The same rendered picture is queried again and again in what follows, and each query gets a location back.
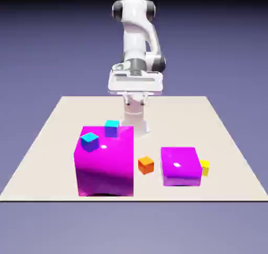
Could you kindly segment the small cyan cube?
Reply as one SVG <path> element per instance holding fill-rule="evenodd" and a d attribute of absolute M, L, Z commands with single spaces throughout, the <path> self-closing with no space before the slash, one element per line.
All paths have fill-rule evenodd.
<path fill-rule="evenodd" d="M 116 138 L 118 136 L 119 121 L 107 120 L 104 125 L 105 136 Z"/>
<path fill-rule="evenodd" d="M 82 148 L 87 152 L 92 152 L 99 148 L 99 136 L 89 132 L 80 137 Z"/>

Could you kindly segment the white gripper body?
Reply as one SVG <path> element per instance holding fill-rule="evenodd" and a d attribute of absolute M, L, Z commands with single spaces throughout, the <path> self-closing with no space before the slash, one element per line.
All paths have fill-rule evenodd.
<path fill-rule="evenodd" d="M 129 70 L 109 73 L 108 90 L 112 94 L 150 93 L 159 94 L 163 90 L 163 74 L 141 71 L 141 75 L 132 76 Z"/>

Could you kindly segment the small orange cube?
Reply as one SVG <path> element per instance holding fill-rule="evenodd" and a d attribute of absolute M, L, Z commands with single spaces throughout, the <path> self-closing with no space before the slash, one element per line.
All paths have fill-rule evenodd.
<path fill-rule="evenodd" d="M 154 161 L 148 157 L 142 157 L 138 159 L 138 169 L 145 175 L 154 171 Z"/>

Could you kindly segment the low large magenta box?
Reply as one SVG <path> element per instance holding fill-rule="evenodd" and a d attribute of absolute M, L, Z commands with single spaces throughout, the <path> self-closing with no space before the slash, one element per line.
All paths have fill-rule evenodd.
<path fill-rule="evenodd" d="M 202 167 L 194 147 L 161 147 L 163 185 L 200 186 Z"/>

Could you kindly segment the small yellow cube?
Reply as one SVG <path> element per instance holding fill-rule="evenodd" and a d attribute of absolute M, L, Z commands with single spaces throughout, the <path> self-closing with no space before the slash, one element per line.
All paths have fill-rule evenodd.
<path fill-rule="evenodd" d="M 207 177 L 209 173 L 209 161 L 200 159 L 199 162 L 202 167 L 202 176 Z"/>

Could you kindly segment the tall large magenta box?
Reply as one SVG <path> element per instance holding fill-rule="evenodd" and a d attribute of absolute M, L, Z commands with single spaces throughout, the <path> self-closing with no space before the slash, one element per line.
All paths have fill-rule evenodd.
<path fill-rule="evenodd" d="M 132 197 L 134 193 L 133 127 L 120 126 L 116 138 L 103 126 L 84 126 L 80 136 L 93 133 L 98 143 L 87 148 L 79 138 L 74 151 L 78 194 Z"/>

